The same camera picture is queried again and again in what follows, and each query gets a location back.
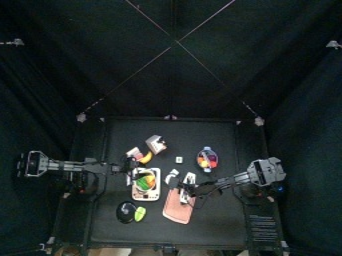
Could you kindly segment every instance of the pink object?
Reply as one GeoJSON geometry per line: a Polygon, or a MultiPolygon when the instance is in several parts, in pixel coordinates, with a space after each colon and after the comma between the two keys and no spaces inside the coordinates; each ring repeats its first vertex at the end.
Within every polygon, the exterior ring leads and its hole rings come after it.
{"type": "MultiPolygon", "coordinates": [[[[195,197],[190,199],[191,205],[195,205],[195,200],[195,197]]],[[[191,214],[193,207],[189,204],[183,205],[179,202],[179,190],[170,190],[163,210],[163,216],[178,223],[187,224],[191,214]]]]}

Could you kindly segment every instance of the black enclosure wall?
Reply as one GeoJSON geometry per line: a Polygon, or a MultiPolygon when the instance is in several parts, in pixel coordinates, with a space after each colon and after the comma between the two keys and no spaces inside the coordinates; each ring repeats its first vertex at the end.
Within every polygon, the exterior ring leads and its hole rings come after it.
{"type": "Polygon", "coordinates": [[[341,254],[340,0],[6,0],[0,12],[4,252],[46,242],[58,205],[47,177],[14,177],[15,157],[67,159],[84,113],[265,118],[289,244],[341,254]]]}

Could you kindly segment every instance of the cable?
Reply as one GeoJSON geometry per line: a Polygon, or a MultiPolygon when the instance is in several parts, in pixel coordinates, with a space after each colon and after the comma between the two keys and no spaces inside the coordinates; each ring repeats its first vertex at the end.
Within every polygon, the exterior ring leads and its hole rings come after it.
{"type": "Polygon", "coordinates": [[[213,194],[215,191],[218,191],[218,190],[221,190],[222,188],[225,188],[226,186],[227,186],[227,185],[222,185],[222,186],[219,186],[219,187],[215,187],[206,195],[202,195],[202,196],[205,196],[205,201],[202,202],[201,207],[195,207],[195,205],[191,205],[189,201],[187,201],[187,204],[189,204],[194,209],[201,210],[201,209],[203,208],[203,206],[205,206],[205,204],[206,204],[206,202],[207,202],[209,197],[211,196],[211,194],[213,194]]]}
{"type": "MultiPolygon", "coordinates": [[[[148,15],[136,7],[130,0],[126,0],[126,2],[130,4],[130,6],[144,16],[144,18],[158,27],[163,33],[171,37],[170,33],[162,28],[162,26],[148,17],[148,15]]],[[[211,74],[211,76],[215,78],[215,80],[227,88],[227,85],[225,82],[219,79],[219,77],[214,74],[214,72],[209,69],[209,67],[199,61],[199,59],[195,57],[195,55],[189,51],[189,49],[183,46],[181,43],[233,3],[235,0],[231,0],[179,40],[175,40],[175,43],[182,47],[182,49],[190,54],[190,56],[195,59],[195,61],[201,64],[201,66],[207,70],[207,72],[211,74]]],[[[110,94],[171,49],[171,46],[112,89],[107,92],[107,94],[95,101],[86,110],[80,113],[84,114],[87,111],[90,111],[108,96],[110,94]]],[[[230,94],[238,99],[238,101],[243,104],[243,106],[249,109],[249,111],[254,114],[255,117],[259,117],[258,113],[253,110],[250,105],[233,93],[230,94]]]]}

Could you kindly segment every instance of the black curtain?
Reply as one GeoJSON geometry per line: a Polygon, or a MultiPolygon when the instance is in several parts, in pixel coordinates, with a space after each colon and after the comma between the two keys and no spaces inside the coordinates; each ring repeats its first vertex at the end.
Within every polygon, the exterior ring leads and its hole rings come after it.
{"type": "Polygon", "coordinates": [[[294,255],[342,252],[341,64],[342,51],[332,49],[266,124],[287,172],[281,213],[294,255]]]}
{"type": "Polygon", "coordinates": [[[68,158],[76,117],[26,48],[2,46],[0,74],[0,254],[6,254],[47,242],[58,206],[48,177],[16,178],[16,158],[30,150],[68,158]]]}

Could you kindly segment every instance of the small white block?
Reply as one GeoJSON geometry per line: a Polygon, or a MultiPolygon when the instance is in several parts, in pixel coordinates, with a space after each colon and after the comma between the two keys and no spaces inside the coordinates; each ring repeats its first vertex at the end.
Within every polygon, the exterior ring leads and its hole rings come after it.
{"type": "Polygon", "coordinates": [[[177,163],[178,163],[178,164],[182,164],[182,163],[183,163],[183,157],[182,157],[182,156],[178,156],[178,157],[177,157],[177,163]]]}

